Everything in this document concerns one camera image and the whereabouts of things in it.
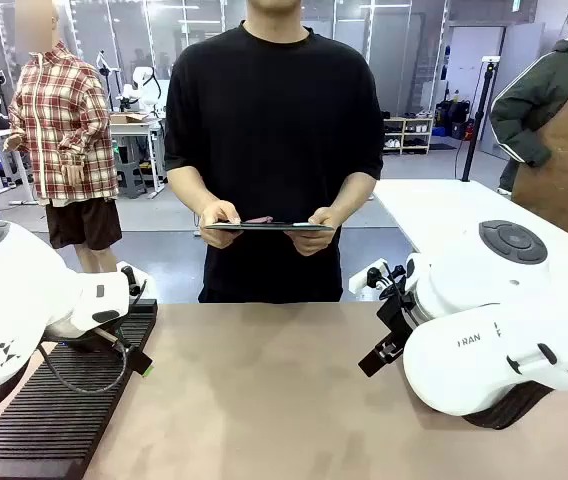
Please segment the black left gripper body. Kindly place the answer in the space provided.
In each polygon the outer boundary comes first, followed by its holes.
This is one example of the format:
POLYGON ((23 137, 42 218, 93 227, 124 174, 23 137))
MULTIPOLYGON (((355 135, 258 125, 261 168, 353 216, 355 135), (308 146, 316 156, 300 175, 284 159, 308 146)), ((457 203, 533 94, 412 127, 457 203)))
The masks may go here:
POLYGON ((99 335, 94 330, 84 332, 81 335, 78 335, 76 330, 72 330, 70 333, 63 335, 64 343, 72 350, 80 353, 112 353, 116 343, 113 337, 120 337, 120 326, 120 323, 111 323, 102 327, 102 330, 107 333, 107 337, 99 335))

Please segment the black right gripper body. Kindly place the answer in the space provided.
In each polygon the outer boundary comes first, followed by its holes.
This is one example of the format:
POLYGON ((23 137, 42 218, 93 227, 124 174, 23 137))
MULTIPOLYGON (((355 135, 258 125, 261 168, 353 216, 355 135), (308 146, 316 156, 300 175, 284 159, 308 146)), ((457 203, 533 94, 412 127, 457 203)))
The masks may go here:
POLYGON ((388 328, 386 342, 394 346, 404 346, 414 330, 405 315, 405 308, 399 294, 390 295, 377 311, 377 317, 388 328))

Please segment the dark grey tablet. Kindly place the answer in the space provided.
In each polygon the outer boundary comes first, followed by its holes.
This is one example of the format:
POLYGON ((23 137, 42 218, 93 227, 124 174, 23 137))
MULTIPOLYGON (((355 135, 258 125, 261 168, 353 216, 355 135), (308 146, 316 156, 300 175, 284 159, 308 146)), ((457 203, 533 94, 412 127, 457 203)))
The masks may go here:
POLYGON ((233 224, 228 222, 218 222, 205 226, 206 230, 220 230, 220 231, 302 231, 302 232, 331 232, 333 227, 328 225, 312 224, 312 223, 251 223, 242 222, 233 224))

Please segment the person's left forearm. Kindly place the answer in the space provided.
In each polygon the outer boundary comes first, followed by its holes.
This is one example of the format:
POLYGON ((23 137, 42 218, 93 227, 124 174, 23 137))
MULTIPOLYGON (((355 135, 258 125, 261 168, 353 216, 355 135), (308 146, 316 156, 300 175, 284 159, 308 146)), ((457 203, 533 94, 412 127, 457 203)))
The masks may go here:
POLYGON ((336 199, 331 204, 331 223, 341 226, 369 199, 377 180, 362 172, 350 174, 343 182, 336 199))

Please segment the person's left hand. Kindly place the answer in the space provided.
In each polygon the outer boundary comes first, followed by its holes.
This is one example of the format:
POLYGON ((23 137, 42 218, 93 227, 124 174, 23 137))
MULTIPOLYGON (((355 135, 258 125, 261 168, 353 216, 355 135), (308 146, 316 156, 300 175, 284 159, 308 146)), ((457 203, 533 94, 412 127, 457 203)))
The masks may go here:
POLYGON ((303 256, 312 256, 332 243, 333 237, 340 226, 341 220, 331 207, 322 207, 308 219, 310 224, 328 226, 331 230, 326 231, 293 231, 288 232, 295 250, 303 256))

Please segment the person's right hand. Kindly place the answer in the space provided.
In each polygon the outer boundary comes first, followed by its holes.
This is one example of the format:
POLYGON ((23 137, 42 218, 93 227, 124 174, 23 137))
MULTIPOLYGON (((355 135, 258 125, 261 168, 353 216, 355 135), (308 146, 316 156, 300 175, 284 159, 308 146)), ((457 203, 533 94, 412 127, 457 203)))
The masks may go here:
POLYGON ((233 204, 227 201, 214 200, 200 214, 200 237, 211 247, 225 249, 241 234, 241 231, 226 231, 210 229, 216 223, 241 223, 239 214, 233 204))

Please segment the white background table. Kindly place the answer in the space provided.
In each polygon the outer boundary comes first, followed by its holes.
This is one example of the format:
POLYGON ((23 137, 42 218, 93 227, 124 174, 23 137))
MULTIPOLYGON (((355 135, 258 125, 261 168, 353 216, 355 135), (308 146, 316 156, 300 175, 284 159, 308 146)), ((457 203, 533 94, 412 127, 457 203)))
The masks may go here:
POLYGON ((374 194, 415 250, 432 254, 486 220, 508 220, 535 233, 549 252, 553 283, 568 286, 568 233, 475 182, 384 179, 374 194))

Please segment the grey plastic stool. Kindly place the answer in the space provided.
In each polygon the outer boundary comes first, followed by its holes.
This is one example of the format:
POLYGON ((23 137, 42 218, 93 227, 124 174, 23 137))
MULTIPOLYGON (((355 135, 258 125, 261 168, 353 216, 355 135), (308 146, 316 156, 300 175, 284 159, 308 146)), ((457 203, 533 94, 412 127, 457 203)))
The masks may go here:
POLYGON ((119 191, 129 199, 136 199, 147 192, 140 166, 136 162, 115 163, 119 191))

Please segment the wooden shoe shelf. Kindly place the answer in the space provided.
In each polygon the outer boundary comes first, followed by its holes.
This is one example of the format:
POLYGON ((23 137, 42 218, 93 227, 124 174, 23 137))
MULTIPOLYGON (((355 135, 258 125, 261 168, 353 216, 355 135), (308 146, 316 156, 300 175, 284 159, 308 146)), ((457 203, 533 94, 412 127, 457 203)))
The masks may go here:
POLYGON ((433 129, 432 117, 384 119, 384 153, 427 153, 433 129))

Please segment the black bags pile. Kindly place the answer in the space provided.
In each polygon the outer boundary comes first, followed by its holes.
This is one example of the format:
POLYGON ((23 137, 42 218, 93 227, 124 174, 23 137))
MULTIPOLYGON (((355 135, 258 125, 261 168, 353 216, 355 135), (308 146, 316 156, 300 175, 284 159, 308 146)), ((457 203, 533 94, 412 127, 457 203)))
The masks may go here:
POLYGON ((436 105, 435 128, 447 137, 463 140, 466 136, 471 104, 466 101, 445 100, 436 105))

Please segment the black tripod with white head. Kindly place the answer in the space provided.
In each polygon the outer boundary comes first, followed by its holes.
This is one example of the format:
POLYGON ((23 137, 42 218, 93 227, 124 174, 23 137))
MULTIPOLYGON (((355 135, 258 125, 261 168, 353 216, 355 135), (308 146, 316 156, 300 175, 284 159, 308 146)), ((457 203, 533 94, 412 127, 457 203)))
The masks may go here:
POLYGON ((471 171, 471 167, 472 167, 473 157, 474 157, 474 154, 475 154, 475 149, 476 149, 477 142, 478 142, 480 127, 482 125, 484 115, 485 115, 487 97, 488 97, 488 93, 489 93, 491 83, 493 81, 493 76, 494 76, 494 74, 495 74, 495 72, 498 68, 498 64, 500 63, 500 60, 501 60, 501 57, 497 56, 497 55, 495 55, 495 56, 484 56, 482 58, 482 63, 486 65, 486 71, 484 73, 484 81, 483 81, 483 85, 482 85, 481 95, 480 95, 480 98, 479 98, 479 104, 477 106, 476 115, 475 115, 475 118, 474 118, 473 132, 472 132, 472 135, 471 135, 471 140, 470 140, 470 144, 469 144, 469 147, 468 147, 468 150, 467 150, 464 168, 463 168, 463 171, 462 171, 462 177, 461 177, 462 182, 468 182, 470 180, 470 171, 471 171))

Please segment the white lab desk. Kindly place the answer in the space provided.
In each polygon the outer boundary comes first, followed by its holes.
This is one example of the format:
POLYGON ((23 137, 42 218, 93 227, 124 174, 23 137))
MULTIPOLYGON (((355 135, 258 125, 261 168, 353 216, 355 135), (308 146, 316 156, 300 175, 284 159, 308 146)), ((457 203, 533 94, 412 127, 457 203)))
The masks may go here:
POLYGON ((164 123, 164 118, 150 115, 142 124, 110 126, 115 163, 139 164, 149 199, 165 187, 164 123))

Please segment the mannequin in plaid shirt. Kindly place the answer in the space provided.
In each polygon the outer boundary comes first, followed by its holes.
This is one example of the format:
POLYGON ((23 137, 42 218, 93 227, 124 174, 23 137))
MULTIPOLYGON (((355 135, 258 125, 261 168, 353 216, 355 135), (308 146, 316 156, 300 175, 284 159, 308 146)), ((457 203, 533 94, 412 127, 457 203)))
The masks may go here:
POLYGON ((8 114, 9 151, 25 152, 54 249, 74 248, 86 273, 116 269, 122 237, 110 112, 97 71, 59 34, 56 0, 15 0, 17 46, 29 54, 8 114))

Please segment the person in black t-shirt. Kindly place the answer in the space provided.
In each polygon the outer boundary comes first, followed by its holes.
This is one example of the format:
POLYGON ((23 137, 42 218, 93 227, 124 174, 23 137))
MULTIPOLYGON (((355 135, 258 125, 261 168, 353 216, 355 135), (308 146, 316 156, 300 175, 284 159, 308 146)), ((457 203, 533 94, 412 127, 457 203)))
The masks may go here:
MULTIPOLYGON (((247 0, 238 27, 188 47, 172 69, 167 173, 196 168, 241 223, 309 223, 350 174, 380 178, 384 128, 370 68, 351 47, 303 26, 301 13, 301 0, 247 0)), ((342 225, 308 257, 284 231, 241 231, 225 249, 201 238, 200 301, 338 301, 342 225)))

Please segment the person in brown apron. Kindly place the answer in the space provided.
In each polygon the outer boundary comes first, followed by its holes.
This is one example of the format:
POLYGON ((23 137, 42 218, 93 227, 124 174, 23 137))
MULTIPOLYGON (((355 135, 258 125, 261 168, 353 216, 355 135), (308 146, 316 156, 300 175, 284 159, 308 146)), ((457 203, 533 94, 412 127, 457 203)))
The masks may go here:
POLYGON ((568 232, 568 40, 494 99, 490 122, 509 157, 499 193, 568 232))

